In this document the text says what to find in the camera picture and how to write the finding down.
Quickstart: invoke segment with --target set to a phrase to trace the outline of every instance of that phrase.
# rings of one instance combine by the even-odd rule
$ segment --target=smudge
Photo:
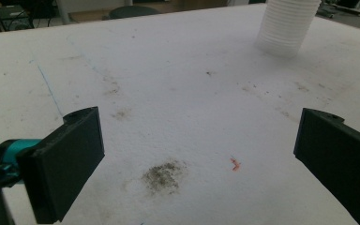
[[[83,58],[83,55],[76,55],[76,56],[71,56],[71,57],[67,57],[67,58],[61,58],[61,60],[67,61],[67,60],[75,60],[75,59],[79,59],[79,58]]]
[[[289,117],[289,113],[288,113],[288,112],[281,111],[280,113],[283,114],[283,115],[285,115],[286,117]]]
[[[114,89],[112,89],[112,90],[110,90],[110,91],[104,92],[104,95],[105,95],[105,96],[113,96],[113,95],[115,95],[116,93],[118,93],[118,91],[119,91],[119,88],[114,88]]]
[[[124,120],[128,120],[130,117],[130,113],[131,113],[131,109],[121,109],[118,112],[116,112],[116,114],[111,114],[112,118],[115,118],[119,121],[124,121]]]
[[[308,88],[306,88],[304,85],[300,84],[300,82],[295,82],[295,84],[297,85],[297,89],[299,89],[302,92],[308,92]]]

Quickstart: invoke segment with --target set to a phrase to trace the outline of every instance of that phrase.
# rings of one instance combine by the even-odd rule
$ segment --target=chair
[[[102,8],[118,8],[132,6],[132,0],[56,0],[63,24],[69,24],[68,14]]]
[[[110,11],[109,17],[111,20],[115,20],[115,19],[125,19],[130,17],[149,16],[156,14],[160,14],[160,12],[151,7],[126,6],[126,7],[118,7]]]

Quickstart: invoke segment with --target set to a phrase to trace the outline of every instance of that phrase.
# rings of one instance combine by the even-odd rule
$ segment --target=white tabletop
[[[316,18],[283,60],[253,46],[263,12],[0,34],[0,142],[99,106],[106,157],[63,224],[356,224],[293,147],[304,107],[360,131],[360,30]],[[167,162],[173,187],[151,190],[143,175]],[[17,223],[35,224],[24,187],[5,193]]]

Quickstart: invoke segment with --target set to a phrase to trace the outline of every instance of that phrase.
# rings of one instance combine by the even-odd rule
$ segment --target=stack of white cups
[[[300,49],[321,0],[269,0],[256,46],[282,57]]]

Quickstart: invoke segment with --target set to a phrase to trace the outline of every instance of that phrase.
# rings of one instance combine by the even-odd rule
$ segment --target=floor
[[[321,18],[360,28],[360,16],[358,16],[358,13],[329,5],[322,6],[320,12],[329,12],[329,14],[333,14],[333,18],[330,19],[319,13],[318,16]]]
[[[357,15],[357,13],[346,11],[341,8],[336,8],[332,6],[322,6],[320,11],[329,12],[330,14],[333,14],[333,18],[328,18],[323,15],[317,15],[318,17],[325,18],[329,21],[337,22],[337,23],[343,23],[350,26],[354,26],[357,28],[360,28],[360,16]],[[47,27],[49,23],[48,19],[35,19],[34,20],[34,26],[36,28],[42,28]],[[49,26],[57,26],[57,25],[63,25],[61,22],[61,19],[59,17],[59,13],[57,11],[56,17],[52,18],[50,20]]]

